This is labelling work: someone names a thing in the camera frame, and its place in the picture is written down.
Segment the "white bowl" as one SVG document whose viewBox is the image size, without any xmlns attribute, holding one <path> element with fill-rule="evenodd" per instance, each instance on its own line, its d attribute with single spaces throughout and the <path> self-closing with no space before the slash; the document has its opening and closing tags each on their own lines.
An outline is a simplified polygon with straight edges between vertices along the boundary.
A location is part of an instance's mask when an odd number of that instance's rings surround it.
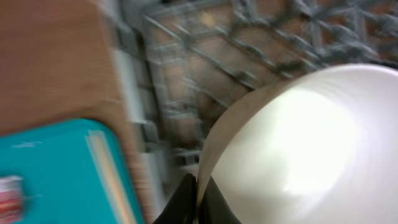
<svg viewBox="0 0 398 224">
<path fill-rule="evenodd" d="M 241 223 L 396 223 L 397 70 L 347 64 L 248 93 L 215 122 L 212 177 Z"/>
</svg>

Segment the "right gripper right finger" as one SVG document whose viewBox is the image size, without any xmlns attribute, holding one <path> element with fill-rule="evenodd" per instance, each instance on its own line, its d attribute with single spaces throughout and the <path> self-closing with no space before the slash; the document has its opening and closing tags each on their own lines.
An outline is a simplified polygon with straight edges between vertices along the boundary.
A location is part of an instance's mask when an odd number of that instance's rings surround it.
<svg viewBox="0 0 398 224">
<path fill-rule="evenodd" d="M 198 214 L 199 224 L 241 224 L 211 177 Z"/>
</svg>

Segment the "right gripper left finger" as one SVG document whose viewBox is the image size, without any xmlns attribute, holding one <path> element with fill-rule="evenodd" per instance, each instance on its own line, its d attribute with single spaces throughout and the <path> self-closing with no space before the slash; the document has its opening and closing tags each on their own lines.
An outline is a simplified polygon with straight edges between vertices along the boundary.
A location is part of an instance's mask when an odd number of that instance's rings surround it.
<svg viewBox="0 0 398 224">
<path fill-rule="evenodd" d="M 192 224 L 197 197 L 196 177 L 186 174 L 153 224 Z"/>
</svg>

